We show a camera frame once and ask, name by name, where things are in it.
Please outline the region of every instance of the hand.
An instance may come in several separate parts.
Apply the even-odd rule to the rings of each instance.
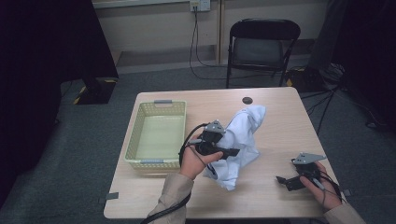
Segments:
[[[207,164],[212,161],[218,161],[222,155],[222,152],[216,152],[211,155],[203,156],[195,150],[195,146],[186,147],[179,173],[194,180],[195,177],[205,169]]]
[[[326,168],[318,161],[315,162],[315,164],[318,166],[319,170],[323,172],[324,174],[326,173]],[[332,184],[321,178],[320,183],[323,185],[325,190],[319,189],[316,187],[311,181],[309,181],[305,176],[300,176],[300,181],[306,186],[312,194],[314,194],[315,199],[319,203],[323,203],[323,206],[326,210],[332,210],[335,207],[341,205],[341,201],[338,198],[337,194],[335,193],[334,188],[332,187]]]

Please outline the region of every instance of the chair backrest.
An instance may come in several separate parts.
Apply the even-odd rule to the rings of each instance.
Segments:
[[[245,19],[235,23],[230,31],[233,37],[251,39],[296,40],[300,26],[288,20]]]

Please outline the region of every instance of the basket handle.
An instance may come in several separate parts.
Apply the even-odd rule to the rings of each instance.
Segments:
[[[163,163],[163,160],[161,159],[152,159],[152,160],[141,160],[140,163],[145,164],[145,163]]]
[[[172,100],[154,100],[154,105],[156,107],[172,107]]]

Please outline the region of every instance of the electrical outlet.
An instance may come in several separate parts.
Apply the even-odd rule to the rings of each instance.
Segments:
[[[210,11],[210,0],[201,0],[200,11]]]
[[[210,0],[190,0],[190,11],[210,11]]]
[[[200,0],[190,0],[190,11],[199,11],[200,10]]]

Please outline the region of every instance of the power cord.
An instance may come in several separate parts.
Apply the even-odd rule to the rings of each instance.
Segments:
[[[225,66],[215,66],[215,65],[204,64],[199,59],[199,57],[198,57],[198,19],[197,19],[197,8],[194,7],[193,10],[194,10],[193,12],[194,12],[194,17],[195,17],[195,24],[194,24],[194,30],[192,32],[192,41],[191,41],[191,47],[190,47],[190,59],[189,59],[190,70],[199,79],[225,80],[226,79],[225,77],[200,77],[194,72],[194,70],[192,68],[191,58],[192,58],[192,49],[193,49],[193,46],[194,46],[195,32],[196,32],[196,36],[197,36],[196,45],[195,45],[195,54],[196,54],[196,57],[198,59],[198,62],[200,62],[202,65],[209,66],[209,67],[225,67]]]
[[[188,147],[187,143],[188,143],[189,139],[192,137],[192,135],[195,133],[195,131],[197,131],[199,128],[205,127],[206,125],[208,125],[208,123],[203,123],[203,124],[200,124],[200,125],[196,126],[196,127],[189,133],[189,135],[187,136],[187,138],[184,140],[183,146],[181,146],[181,149],[180,149],[180,151],[179,151],[179,153],[178,153],[178,155],[179,155],[179,157],[178,157],[178,162],[179,162],[180,166],[181,166],[181,163],[182,163],[182,158],[183,158],[184,151],[186,150],[186,147]],[[191,197],[191,193],[190,193],[189,195],[187,195],[187,197],[184,198],[180,203],[178,203],[178,204],[176,204],[176,205],[174,205],[174,206],[172,206],[172,207],[169,207],[169,208],[167,208],[167,209],[165,209],[165,210],[163,210],[163,211],[161,211],[161,212],[158,212],[158,213],[156,213],[156,214],[154,214],[154,215],[151,215],[151,216],[145,218],[142,222],[140,222],[140,224],[148,224],[148,223],[150,223],[150,222],[152,222],[152,221],[154,221],[154,220],[156,220],[156,219],[158,219],[158,218],[160,218],[160,217],[163,217],[163,216],[165,216],[165,215],[168,215],[168,214],[170,214],[170,213],[175,212],[177,209],[180,209],[181,207],[183,207],[184,205],[186,205],[187,202],[190,200],[190,197]]]

